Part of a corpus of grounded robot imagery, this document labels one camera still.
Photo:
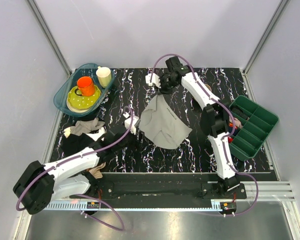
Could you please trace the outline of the grey underwear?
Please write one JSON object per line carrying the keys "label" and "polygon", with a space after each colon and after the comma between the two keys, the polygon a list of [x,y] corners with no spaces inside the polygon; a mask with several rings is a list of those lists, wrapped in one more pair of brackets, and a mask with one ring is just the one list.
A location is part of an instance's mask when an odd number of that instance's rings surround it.
{"label": "grey underwear", "polygon": [[154,145],[168,150],[177,149],[192,131],[169,107],[162,94],[154,96],[141,113],[139,129]]}

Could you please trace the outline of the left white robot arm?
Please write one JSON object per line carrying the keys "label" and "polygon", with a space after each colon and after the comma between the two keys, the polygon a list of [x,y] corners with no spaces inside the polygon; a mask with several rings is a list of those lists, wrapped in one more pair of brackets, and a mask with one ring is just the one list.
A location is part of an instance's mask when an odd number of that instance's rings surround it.
{"label": "left white robot arm", "polygon": [[134,139],[129,131],[113,133],[104,127],[96,133],[70,134],[62,143],[63,159],[45,164],[33,161],[21,174],[12,189],[16,210],[35,215],[64,197],[83,194],[93,198],[98,186],[91,171],[103,168]]}

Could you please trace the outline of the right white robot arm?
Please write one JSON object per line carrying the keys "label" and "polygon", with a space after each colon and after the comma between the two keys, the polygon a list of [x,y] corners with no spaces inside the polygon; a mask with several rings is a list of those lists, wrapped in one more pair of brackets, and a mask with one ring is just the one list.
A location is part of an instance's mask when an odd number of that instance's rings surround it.
{"label": "right white robot arm", "polygon": [[218,182],[214,190],[222,198],[229,198],[239,187],[240,181],[233,164],[229,137],[230,120],[234,120],[230,110],[229,102],[220,100],[200,80],[190,64],[183,65],[180,56],[169,54],[165,61],[168,72],[159,77],[161,91],[168,91],[177,86],[182,86],[199,104],[201,108],[200,129],[209,139],[216,165]]}

